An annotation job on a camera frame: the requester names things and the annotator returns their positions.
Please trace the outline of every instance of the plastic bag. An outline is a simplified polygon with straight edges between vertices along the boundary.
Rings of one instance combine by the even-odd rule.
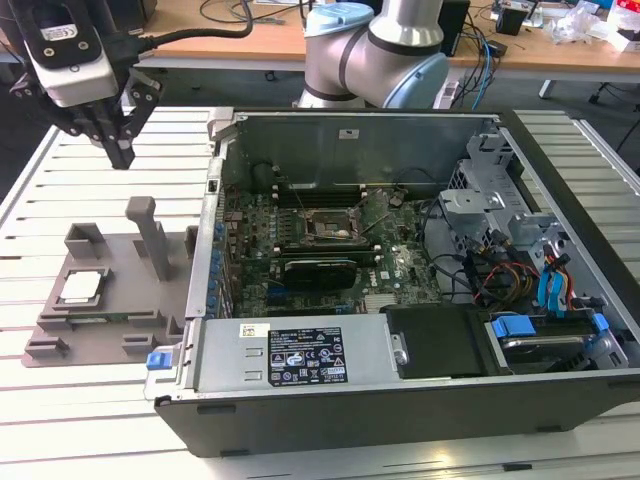
[[[591,43],[591,37],[587,35],[587,32],[598,22],[600,22],[598,17],[591,15],[584,6],[578,3],[564,18],[551,20],[545,25],[544,31],[551,35],[551,40],[556,45],[579,40]]]
[[[640,0],[615,0],[607,23],[616,29],[640,31]]]

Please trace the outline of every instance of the power supply label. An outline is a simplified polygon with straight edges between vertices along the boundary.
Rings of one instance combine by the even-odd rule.
[[[347,382],[340,327],[269,330],[269,383],[274,387]]]

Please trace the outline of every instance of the floor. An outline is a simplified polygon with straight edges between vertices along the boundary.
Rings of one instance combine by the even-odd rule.
[[[290,106],[302,91],[301,73],[277,72],[275,81],[267,81],[264,72],[161,70],[148,71],[165,84],[164,105],[179,106]],[[482,101],[483,110],[548,109],[564,110],[575,118],[588,120],[602,137],[617,147],[638,119],[634,112],[640,104],[640,88],[616,85],[603,91],[599,103],[588,103],[598,84],[558,82],[552,98],[541,100],[537,80],[496,79]],[[29,157],[47,131],[48,125],[37,109],[25,105],[8,93],[0,92],[0,110],[9,112],[0,118],[0,200],[4,198]],[[622,157],[634,169],[640,167],[640,129],[621,149]]]

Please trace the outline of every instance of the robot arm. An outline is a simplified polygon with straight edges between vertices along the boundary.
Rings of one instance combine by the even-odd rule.
[[[430,107],[445,82],[440,53],[442,0],[385,0],[370,7],[336,3],[308,15],[302,108]]]
[[[118,32],[106,0],[0,0],[1,26],[25,60],[25,73],[11,92],[35,102],[43,115],[69,135],[87,135],[102,146],[116,169],[128,169],[132,140],[158,104],[162,85],[133,66],[165,43],[197,36],[242,38],[243,30],[192,29],[159,37]],[[134,103],[125,115],[121,97]]]

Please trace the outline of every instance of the motherboard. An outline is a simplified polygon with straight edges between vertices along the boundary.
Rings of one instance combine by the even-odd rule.
[[[441,302],[419,243],[425,204],[393,189],[225,195],[232,316],[377,313]]]

